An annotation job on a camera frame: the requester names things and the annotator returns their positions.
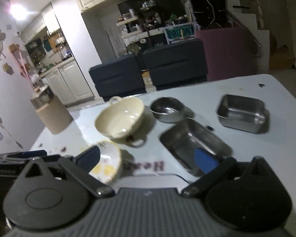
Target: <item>floor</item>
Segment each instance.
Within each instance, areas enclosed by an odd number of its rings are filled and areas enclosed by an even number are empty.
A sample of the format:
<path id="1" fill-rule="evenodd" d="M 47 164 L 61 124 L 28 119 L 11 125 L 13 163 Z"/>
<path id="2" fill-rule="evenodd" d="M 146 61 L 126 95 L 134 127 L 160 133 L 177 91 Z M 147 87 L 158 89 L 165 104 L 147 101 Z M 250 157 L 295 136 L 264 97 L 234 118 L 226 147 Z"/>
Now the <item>floor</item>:
<path id="1" fill-rule="evenodd" d="M 274 76 L 296 98 L 296 70 L 274 70 L 268 74 Z"/>
<path id="2" fill-rule="evenodd" d="M 296 70 L 294 69 L 274 70 L 274 71 L 261 72 L 261 73 L 267 73 L 274 76 L 296 98 Z M 150 92 L 155 92 L 156 89 L 149 82 L 149 84 L 146 85 L 146 91 L 147 93 L 150 93 Z M 68 110 L 77 111 L 81 109 L 87 109 L 96 105 L 99 105 L 99 102 L 92 100 L 92 101 L 81 103 L 79 105 L 72 106 L 68 108 Z"/>

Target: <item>cream bowl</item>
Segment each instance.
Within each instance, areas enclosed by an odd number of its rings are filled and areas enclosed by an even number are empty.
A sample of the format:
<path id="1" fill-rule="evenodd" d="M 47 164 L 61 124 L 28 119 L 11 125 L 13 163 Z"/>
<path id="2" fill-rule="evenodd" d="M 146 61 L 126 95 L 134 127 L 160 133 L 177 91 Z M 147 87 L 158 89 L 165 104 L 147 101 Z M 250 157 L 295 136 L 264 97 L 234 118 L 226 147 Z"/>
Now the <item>cream bowl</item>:
<path id="1" fill-rule="evenodd" d="M 95 128 L 110 139 L 130 136 L 141 125 L 144 116 L 144 103 L 138 98 L 110 99 L 110 106 L 104 109 L 95 119 Z"/>

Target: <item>stainless steel bowl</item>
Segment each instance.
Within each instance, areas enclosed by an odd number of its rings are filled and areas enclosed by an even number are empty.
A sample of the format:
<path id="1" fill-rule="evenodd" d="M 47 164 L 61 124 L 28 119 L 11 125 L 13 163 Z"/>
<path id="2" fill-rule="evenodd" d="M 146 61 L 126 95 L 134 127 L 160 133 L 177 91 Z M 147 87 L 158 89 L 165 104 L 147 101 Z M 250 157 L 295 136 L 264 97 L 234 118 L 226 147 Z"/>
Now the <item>stainless steel bowl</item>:
<path id="1" fill-rule="evenodd" d="M 185 106 L 172 97 L 162 97 L 155 100 L 150 110 L 156 119 L 164 123 L 176 123 L 184 118 Z"/>
<path id="2" fill-rule="evenodd" d="M 250 97 L 227 94 L 216 113 L 223 126 L 255 134 L 266 122 L 264 102 Z"/>

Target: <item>white table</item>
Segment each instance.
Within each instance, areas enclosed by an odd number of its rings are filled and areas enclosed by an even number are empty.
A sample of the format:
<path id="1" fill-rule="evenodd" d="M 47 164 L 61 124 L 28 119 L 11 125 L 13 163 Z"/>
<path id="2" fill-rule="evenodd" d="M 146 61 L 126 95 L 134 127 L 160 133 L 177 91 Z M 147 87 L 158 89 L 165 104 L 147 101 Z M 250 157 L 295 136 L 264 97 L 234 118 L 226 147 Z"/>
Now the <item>white table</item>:
<path id="1" fill-rule="evenodd" d="M 264 134 L 252 134 L 223 127 L 215 111 L 221 97 L 227 93 L 264 101 L 270 113 L 269 131 Z M 289 192 L 296 215 L 296 99 L 274 77 L 267 74 L 237 77 L 163 90 L 138 98 L 149 106 L 153 100 L 162 96 L 172 96 L 181 100 L 196 114 L 195 120 L 213 127 L 214 133 L 232 148 L 233 157 L 238 161 L 251 161 L 256 155 L 263 156 Z M 106 138 L 94 128 L 94 120 L 99 112 L 108 106 L 109 104 L 105 103 L 73 112 L 75 122 L 58 135 L 51 135 L 45 128 L 32 146 L 32 150 L 45 149 L 49 154 L 56 154 L 66 147 L 67 151 L 61 153 L 62 155 L 77 155 L 90 145 L 105 140 Z M 159 141 L 160 134 L 172 125 L 154 120 L 149 108 L 146 109 L 148 110 L 144 124 L 135 134 L 135 138 L 139 138 L 147 133 L 145 144 L 138 148 L 118 144 L 123 150 L 123 158 L 141 163 L 136 165 L 135 170 L 133 168 L 133 174 L 151 174 L 156 171 L 175 173 L 189 181 L 196 180 Z"/>

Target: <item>teal sign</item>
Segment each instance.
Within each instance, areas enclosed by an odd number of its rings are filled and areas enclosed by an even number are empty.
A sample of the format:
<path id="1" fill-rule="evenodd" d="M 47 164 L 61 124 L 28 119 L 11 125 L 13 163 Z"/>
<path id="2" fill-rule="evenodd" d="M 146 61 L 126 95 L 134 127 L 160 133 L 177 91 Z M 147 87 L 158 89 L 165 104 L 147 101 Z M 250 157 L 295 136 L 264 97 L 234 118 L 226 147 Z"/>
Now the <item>teal sign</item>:
<path id="1" fill-rule="evenodd" d="M 183 38 L 194 35 L 194 28 L 192 24 L 177 26 L 177 27 L 173 26 L 173 28 L 171 29 L 167 28 L 166 31 L 167 31 L 168 39 L 170 40 L 182 38 L 182 34 L 183 34 Z"/>

